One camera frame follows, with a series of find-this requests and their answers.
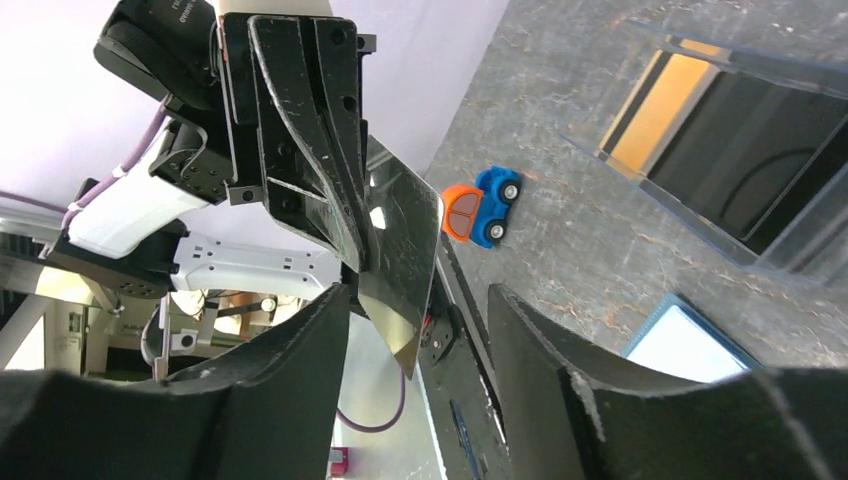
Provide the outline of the gold card stack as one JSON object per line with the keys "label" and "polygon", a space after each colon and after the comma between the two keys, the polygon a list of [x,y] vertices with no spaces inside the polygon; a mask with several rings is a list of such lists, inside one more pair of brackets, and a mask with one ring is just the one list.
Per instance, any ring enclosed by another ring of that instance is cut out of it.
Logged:
{"label": "gold card stack", "polygon": [[629,180],[648,177],[717,78],[730,50],[674,39],[658,50],[599,143],[597,155]]}

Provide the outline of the clear acrylic card tray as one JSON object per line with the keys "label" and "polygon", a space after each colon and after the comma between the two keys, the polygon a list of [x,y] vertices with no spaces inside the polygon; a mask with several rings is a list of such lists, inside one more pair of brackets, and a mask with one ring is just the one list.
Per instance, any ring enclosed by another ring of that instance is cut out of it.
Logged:
{"label": "clear acrylic card tray", "polygon": [[847,69],[624,21],[563,135],[736,265],[847,281]]}

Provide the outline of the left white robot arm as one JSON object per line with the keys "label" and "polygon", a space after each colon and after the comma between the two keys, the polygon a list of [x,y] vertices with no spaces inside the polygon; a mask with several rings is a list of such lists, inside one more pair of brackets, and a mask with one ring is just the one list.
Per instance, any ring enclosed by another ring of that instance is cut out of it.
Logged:
{"label": "left white robot arm", "polygon": [[[120,1],[94,48],[159,101],[140,144],[69,206],[47,260],[119,294],[318,296],[367,270],[362,61],[375,39],[326,1]],[[260,203],[320,251],[218,240],[182,216]]]}

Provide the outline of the dark shiny credit card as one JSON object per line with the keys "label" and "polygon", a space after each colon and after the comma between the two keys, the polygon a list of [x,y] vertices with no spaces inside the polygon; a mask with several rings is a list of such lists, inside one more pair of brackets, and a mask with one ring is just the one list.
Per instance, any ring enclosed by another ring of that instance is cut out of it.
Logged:
{"label": "dark shiny credit card", "polygon": [[440,195],[375,137],[368,139],[370,264],[358,299],[404,375],[412,377],[441,232]]}

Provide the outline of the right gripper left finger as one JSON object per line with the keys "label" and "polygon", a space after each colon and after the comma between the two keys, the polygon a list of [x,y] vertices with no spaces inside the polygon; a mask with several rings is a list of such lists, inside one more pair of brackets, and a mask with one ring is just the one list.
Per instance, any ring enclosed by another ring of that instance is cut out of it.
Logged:
{"label": "right gripper left finger", "polygon": [[337,284],[163,382],[1,376],[5,479],[322,479],[349,332]]}

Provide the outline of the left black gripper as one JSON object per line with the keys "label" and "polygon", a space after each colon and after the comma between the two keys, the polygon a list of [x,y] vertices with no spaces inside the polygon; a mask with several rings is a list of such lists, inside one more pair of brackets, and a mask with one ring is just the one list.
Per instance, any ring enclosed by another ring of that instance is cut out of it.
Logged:
{"label": "left black gripper", "polygon": [[329,13],[120,1],[94,55],[175,120],[155,177],[212,204],[264,204],[276,223],[360,271],[362,61],[375,39],[355,25]]}

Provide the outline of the blue card holder wallet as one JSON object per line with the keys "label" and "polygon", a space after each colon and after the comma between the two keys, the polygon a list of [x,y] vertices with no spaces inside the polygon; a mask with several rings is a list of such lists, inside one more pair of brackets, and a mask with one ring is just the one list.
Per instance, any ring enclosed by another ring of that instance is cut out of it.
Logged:
{"label": "blue card holder wallet", "polygon": [[622,357],[640,366],[699,383],[725,380],[762,363],[683,297],[666,294]]}

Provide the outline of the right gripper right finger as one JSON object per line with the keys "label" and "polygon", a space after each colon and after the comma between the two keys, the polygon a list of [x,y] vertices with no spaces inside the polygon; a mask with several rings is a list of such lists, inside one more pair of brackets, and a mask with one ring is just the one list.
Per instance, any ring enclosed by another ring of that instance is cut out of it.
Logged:
{"label": "right gripper right finger", "polygon": [[517,479],[843,479],[847,374],[757,368],[707,384],[628,361],[513,290],[488,290]]}

